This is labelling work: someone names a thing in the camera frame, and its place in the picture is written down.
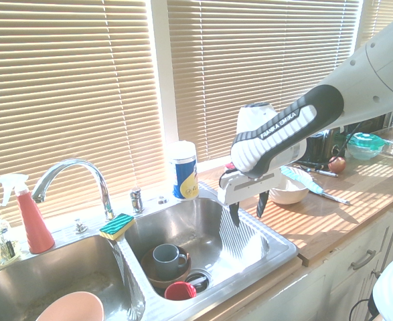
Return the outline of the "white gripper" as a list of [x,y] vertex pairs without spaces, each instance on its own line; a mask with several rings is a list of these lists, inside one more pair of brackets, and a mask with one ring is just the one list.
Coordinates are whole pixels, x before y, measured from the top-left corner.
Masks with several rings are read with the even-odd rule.
[[273,171],[255,179],[247,177],[240,171],[224,173],[220,177],[219,182],[219,202],[224,205],[229,205],[232,222],[236,227],[239,227],[239,202],[255,195],[259,195],[256,215],[258,218],[261,218],[268,201],[269,190],[277,188],[280,182],[280,168],[274,169]]

